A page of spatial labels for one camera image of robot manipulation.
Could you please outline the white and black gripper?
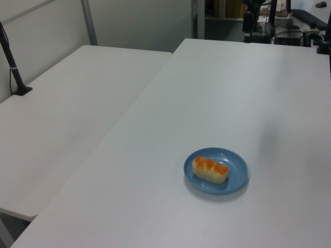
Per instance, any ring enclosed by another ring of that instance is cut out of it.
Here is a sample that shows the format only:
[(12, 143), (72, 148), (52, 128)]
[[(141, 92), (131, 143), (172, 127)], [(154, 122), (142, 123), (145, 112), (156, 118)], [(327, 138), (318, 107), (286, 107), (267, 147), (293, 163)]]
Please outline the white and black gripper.
[(244, 43), (252, 42), (252, 32), (257, 31), (258, 14), (252, 11), (246, 11), (243, 18)]

